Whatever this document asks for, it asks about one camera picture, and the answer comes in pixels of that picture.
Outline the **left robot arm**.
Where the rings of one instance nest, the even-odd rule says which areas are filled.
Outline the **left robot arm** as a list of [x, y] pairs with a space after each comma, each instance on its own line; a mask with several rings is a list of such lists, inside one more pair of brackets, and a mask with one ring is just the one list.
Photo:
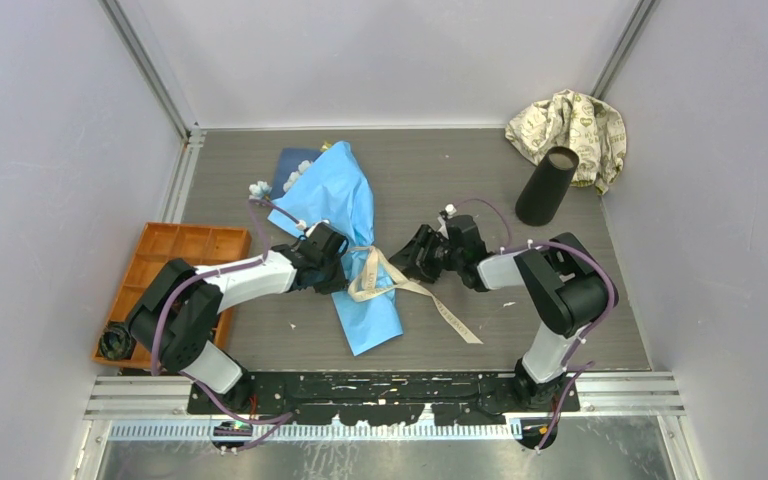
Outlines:
[[341, 232], [320, 221], [295, 243], [258, 257], [207, 267], [170, 260], [129, 312], [125, 328], [149, 351], [152, 365], [196, 380], [225, 411], [240, 412], [252, 388], [247, 371], [211, 339], [219, 316], [267, 295], [345, 289], [342, 257], [348, 246]]

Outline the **cream ribbon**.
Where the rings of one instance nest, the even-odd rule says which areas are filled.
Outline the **cream ribbon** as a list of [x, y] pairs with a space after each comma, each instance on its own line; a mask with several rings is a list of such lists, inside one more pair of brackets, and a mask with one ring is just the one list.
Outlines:
[[[352, 251], [367, 253], [360, 273], [351, 280], [348, 286], [349, 296], [357, 303], [367, 302], [383, 296], [393, 290], [404, 290], [416, 293], [432, 300], [440, 317], [467, 343], [480, 345], [482, 341], [431, 291], [415, 280], [406, 277], [392, 265], [375, 246], [354, 247]], [[386, 286], [378, 285], [378, 274], [382, 270], [390, 279]]]

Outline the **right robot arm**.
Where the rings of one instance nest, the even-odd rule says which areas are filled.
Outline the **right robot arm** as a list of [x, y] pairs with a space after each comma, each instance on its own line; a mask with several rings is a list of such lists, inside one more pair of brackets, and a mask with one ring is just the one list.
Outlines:
[[618, 302], [613, 281], [571, 233], [520, 251], [493, 252], [472, 216], [455, 215], [443, 218], [437, 229], [421, 225], [389, 261], [406, 277], [425, 283], [452, 271], [477, 292], [527, 290], [541, 325], [515, 365], [513, 391], [531, 411], [552, 400], [574, 350]]

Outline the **blue paper flower bouquet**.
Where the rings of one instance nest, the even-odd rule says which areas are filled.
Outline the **blue paper flower bouquet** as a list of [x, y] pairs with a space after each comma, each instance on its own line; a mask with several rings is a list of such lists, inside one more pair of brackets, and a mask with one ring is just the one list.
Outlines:
[[[342, 257], [349, 281], [362, 271], [375, 243], [374, 196], [351, 145], [338, 141], [309, 163], [285, 188], [259, 180], [248, 186], [251, 199], [269, 200], [297, 221], [311, 225], [327, 220], [346, 236], [349, 250]], [[347, 292], [332, 295], [343, 332], [353, 355], [361, 355], [403, 334], [395, 292], [358, 302]]]

